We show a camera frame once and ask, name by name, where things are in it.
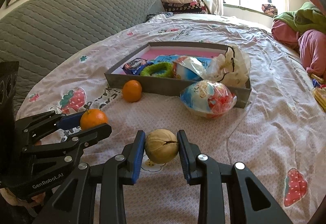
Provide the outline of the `pink quilt pile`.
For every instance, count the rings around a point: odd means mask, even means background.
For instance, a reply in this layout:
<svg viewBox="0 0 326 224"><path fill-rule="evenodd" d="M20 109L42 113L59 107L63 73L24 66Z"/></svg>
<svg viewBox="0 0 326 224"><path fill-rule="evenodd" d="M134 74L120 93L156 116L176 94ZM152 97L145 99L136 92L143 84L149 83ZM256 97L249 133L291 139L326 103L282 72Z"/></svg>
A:
<svg viewBox="0 0 326 224"><path fill-rule="evenodd" d="M319 0L307 2L311 2L325 15L325 8ZM271 33L275 40L298 51L302 66L309 75L325 78L325 34L317 30L300 34L282 21L272 22Z"/></svg>

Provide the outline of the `grey quilted headboard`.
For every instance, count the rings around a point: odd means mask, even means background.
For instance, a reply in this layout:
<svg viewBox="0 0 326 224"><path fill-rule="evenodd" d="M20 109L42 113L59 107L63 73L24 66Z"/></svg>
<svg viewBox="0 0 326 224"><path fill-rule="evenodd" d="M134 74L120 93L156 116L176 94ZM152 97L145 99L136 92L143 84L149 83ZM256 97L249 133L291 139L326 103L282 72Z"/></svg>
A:
<svg viewBox="0 0 326 224"><path fill-rule="evenodd" d="M161 0L29 0L1 19L1 61L19 62L13 108L78 51L163 11Z"/></svg>

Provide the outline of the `green blanket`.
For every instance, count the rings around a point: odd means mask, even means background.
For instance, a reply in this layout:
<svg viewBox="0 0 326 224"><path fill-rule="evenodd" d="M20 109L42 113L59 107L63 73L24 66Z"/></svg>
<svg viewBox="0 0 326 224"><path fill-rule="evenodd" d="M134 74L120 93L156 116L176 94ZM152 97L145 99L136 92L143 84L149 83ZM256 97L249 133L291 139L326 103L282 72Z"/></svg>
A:
<svg viewBox="0 0 326 224"><path fill-rule="evenodd" d="M305 2L297 11L286 11L273 18L282 21L295 32L303 34L308 30L317 30L325 34L326 17L311 2Z"/></svg>

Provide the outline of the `orange tangerine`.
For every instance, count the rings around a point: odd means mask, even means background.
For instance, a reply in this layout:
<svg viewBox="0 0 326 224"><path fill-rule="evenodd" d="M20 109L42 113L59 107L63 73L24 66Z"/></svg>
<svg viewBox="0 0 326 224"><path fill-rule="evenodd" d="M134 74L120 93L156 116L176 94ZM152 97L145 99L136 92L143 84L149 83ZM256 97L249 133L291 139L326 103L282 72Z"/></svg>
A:
<svg viewBox="0 0 326 224"><path fill-rule="evenodd" d="M81 130L88 130L95 126L108 123L108 117L99 109L88 109L80 119Z"/></svg>
<svg viewBox="0 0 326 224"><path fill-rule="evenodd" d="M142 86L136 80L128 81L122 88L122 96L126 102L138 102L142 96Z"/></svg>

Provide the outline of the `stack of folded blankets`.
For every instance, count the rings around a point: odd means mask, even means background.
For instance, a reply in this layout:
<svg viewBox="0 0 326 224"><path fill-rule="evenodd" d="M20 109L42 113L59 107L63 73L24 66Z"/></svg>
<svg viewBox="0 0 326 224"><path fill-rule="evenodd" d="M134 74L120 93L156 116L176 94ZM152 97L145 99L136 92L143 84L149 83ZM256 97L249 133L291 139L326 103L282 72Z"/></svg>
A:
<svg viewBox="0 0 326 224"><path fill-rule="evenodd" d="M167 12L174 14L209 14L203 0L161 0Z"/></svg>

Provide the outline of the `floral cloth on windowsill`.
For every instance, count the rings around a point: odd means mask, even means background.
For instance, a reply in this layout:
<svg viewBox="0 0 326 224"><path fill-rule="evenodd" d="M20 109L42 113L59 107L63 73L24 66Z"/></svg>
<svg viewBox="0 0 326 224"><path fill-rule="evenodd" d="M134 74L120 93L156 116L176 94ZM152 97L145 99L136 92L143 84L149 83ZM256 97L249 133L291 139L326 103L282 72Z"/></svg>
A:
<svg viewBox="0 0 326 224"><path fill-rule="evenodd" d="M278 14L277 8L272 4L263 4L261 8L263 13L268 16L274 17Z"/></svg>

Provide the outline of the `grey cardboard tray box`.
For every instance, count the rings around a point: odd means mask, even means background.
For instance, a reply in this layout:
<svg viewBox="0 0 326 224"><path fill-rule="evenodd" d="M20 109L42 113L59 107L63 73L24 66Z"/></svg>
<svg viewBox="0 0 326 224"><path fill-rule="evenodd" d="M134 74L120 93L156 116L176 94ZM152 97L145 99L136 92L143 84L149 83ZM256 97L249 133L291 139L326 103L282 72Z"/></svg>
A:
<svg viewBox="0 0 326 224"><path fill-rule="evenodd" d="M160 55L188 55L194 57L213 58L224 53L226 45L204 42L149 42L137 48L105 72L105 78L111 88L122 88L127 81L140 82L143 92L166 96L179 96L180 92L194 83L194 81L179 80L174 78L142 77L128 75L122 66L135 58L154 60Z"/></svg>

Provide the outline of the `pink strawberry bed sheet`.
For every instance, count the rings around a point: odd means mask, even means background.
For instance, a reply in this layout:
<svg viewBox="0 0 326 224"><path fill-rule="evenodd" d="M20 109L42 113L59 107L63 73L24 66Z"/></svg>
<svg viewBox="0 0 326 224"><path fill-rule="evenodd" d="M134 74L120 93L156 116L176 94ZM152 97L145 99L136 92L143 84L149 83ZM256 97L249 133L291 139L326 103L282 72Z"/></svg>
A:
<svg viewBox="0 0 326 224"><path fill-rule="evenodd" d="M105 72L139 47L155 41L237 45L251 61L249 102L217 119L192 115L177 97L144 94L127 103L110 89ZM112 134L85 150L82 160L101 164L133 142L138 130L184 130L189 141L216 161L243 162L294 223L307 223L325 196L325 112L297 54L268 30L243 20L167 18L146 22L86 47L29 92L22 119L60 111L68 95L86 93L86 106L106 113Z"/></svg>

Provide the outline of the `pink and blue book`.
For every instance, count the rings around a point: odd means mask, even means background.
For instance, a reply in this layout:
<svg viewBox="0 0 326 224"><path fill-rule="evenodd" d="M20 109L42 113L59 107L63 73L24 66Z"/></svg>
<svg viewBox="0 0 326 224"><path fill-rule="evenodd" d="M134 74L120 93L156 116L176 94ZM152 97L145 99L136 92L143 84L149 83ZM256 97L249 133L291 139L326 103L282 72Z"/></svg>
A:
<svg viewBox="0 0 326 224"><path fill-rule="evenodd" d="M205 69L209 66L211 60L214 57L225 54L225 50L222 49L209 49L200 47L180 47L180 46L159 46L154 47L147 45L144 49L136 50L135 55L131 55L130 58L124 58L118 62L117 68L112 72L116 74L126 75L123 71L123 66L136 58L142 58L146 61L151 61L154 64L160 62L172 63L176 61L179 57L195 57L197 58Z"/></svg>

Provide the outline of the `yellow snack pile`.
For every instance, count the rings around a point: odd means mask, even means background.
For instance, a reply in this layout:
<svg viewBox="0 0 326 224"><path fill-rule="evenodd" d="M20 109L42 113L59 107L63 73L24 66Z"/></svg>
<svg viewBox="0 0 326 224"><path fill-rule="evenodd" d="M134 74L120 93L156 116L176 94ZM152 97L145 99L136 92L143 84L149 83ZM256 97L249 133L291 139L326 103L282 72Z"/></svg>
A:
<svg viewBox="0 0 326 224"><path fill-rule="evenodd" d="M325 80L311 74L310 78L312 79L313 83L313 90L312 94L317 101L317 103L322 107L324 112L326 112L326 87L325 87Z"/></svg>

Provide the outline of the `red blue toy egg pack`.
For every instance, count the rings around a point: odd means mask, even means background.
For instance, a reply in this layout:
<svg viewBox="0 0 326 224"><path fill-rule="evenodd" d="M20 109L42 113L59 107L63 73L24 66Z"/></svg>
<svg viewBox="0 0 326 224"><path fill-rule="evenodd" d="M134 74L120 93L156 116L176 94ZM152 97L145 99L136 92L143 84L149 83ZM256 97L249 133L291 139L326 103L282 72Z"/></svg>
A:
<svg viewBox="0 0 326 224"><path fill-rule="evenodd" d="M222 83L203 80L185 88L180 100L194 115L215 119L235 106L237 96Z"/></svg>

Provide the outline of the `walnut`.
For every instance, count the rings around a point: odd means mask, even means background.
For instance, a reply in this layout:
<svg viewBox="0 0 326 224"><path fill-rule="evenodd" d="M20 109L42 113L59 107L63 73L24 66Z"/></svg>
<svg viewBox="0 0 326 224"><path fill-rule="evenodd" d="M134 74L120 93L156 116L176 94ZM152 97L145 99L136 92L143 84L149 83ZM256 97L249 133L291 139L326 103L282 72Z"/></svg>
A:
<svg viewBox="0 0 326 224"><path fill-rule="evenodd" d="M174 133L166 129L153 130L146 135L145 152L156 164L172 161L178 154L178 141Z"/></svg>

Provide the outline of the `blue snack packet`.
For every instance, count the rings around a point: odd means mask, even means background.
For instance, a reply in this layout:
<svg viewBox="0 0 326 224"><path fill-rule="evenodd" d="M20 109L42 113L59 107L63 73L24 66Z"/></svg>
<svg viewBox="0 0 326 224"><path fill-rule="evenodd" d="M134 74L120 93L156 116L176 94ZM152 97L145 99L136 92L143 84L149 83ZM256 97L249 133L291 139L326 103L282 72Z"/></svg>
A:
<svg viewBox="0 0 326 224"><path fill-rule="evenodd" d="M145 67L151 66L152 64L154 63L146 59L135 58L132 61L124 64L122 66L122 70L127 75L139 75Z"/></svg>

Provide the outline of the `blue patterned cloth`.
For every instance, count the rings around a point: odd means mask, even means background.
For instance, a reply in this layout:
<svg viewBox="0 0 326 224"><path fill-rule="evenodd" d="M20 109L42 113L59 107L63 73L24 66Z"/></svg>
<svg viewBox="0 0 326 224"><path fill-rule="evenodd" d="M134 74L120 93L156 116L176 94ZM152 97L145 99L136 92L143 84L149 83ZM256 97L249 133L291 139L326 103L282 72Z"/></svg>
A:
<svg viewBox="0 0 326 224"><path fill-rule="evenodd" d="M148 14L146 16L145 22L161 22L173 16L174 13L172 12L158 12L158 13Z"/></svg>

